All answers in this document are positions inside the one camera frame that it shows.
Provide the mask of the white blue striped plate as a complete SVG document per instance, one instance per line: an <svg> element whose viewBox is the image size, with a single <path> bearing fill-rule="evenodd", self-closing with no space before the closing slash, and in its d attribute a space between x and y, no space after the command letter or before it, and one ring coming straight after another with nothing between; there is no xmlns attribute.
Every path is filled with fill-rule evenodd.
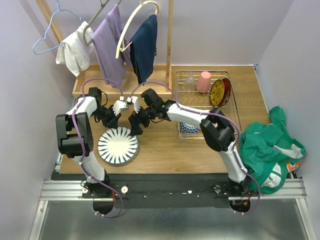
<svg viewBox="0 0 320 240"><path fill-rule="evenodd" d="M97 150L100 157L108 164L120 166L129 163L139 151L137 136L131 136L131 130L119 126L104 132L98 140Z"/></svg>

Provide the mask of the blue white patterned bowl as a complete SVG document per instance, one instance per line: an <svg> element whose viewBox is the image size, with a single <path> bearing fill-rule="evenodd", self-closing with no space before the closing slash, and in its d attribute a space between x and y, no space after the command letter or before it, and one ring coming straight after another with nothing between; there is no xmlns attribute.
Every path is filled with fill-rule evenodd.
<svg viewBox="0 0 320 240"><path fill-rule="evenodd" d="M200 129L196 126L187 124L185 122L179 122L179 132L182 134L198 134Z"/></svg>

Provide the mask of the clear drinking glass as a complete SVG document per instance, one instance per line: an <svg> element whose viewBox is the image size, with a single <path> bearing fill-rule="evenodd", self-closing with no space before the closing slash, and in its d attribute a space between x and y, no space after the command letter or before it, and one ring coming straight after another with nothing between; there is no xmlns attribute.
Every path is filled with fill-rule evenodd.
<svg viewBox="0 0 320 240"><path fill-rule="evenodd" d="M195 89L195 77L193 75L187 75L184 85L183 85L183 90L184 91L193 91Z"/></svg>

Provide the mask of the pink cup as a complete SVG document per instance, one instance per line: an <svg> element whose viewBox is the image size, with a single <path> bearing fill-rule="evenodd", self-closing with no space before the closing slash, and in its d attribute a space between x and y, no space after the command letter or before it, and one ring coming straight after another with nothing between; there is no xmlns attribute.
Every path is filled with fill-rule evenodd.
<svg viewBox="0 0 320 240"><path fill-rule="evenodd" d="M200 93L206 93L211 87L211 73L208 71L203 71L196 83L196 90Z"/></svg>

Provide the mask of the yellow patterned plate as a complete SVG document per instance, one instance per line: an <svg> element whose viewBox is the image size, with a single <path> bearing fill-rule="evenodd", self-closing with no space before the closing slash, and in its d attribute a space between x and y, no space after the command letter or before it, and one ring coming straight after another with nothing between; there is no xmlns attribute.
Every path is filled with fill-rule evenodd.
<svg viewBox="0 0 320 240"><path fill-rule="evenodd" d="M221 79L216 80L210 89L210 103L215 107L218 106L224 97L224 92L225 86L223 81Z"/></svg>

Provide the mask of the red floral plate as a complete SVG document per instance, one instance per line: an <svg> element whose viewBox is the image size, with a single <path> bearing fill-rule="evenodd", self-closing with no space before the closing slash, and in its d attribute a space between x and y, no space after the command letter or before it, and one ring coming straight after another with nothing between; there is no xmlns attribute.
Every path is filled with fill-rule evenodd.
<svg viewBox="0 0 320 240"><path fill-rule="evenodd" d="M232 84L231 81L228 78L223 78L222 79L223 85L224 85L224 94L223 94L223 98L219 104L220 107L223 107L224 105L227 104L230 96L231 96L231 92L232 92Z"/></svg>

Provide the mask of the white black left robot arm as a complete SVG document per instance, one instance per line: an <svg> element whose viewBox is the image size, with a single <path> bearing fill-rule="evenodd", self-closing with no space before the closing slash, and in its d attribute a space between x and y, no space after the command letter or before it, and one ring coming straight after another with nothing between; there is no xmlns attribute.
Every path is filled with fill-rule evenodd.
<svg viewBox="0 0 320 240"><path fill-rule="evenodd" d="M86 180L83 188L87 194L105 198L111 194L110 178L93 153L90 117L96 118L106 128L116 129L121 115L115 114L113 106L107 108L102 104L102 94L97 87L89 88L70 111L56 116L55 125L58 150L84 170Z"/></svg>

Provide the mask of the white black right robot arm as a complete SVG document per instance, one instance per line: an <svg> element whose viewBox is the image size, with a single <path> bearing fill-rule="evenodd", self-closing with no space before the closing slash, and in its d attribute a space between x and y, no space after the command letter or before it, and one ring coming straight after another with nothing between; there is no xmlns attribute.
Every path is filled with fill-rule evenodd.
<svg viewBox="0 0 320 240"><path fill-rule="evenodd" d="M250 177L248 170L241 161L237 150L235 131L232 120L215 107L212 110L199 110L181 105L176 100L163 99L151 88L141 94L147 108L139 103L139 98L130 95L126 102L133 106L134 111L128 120L131 125L131 135L143 134L140 125L147 128L150 121L158 118L169 122L181 122L199 128L208 147L219 153L228 171L229 190L233 195L241 196L248 191Z"/></svg>

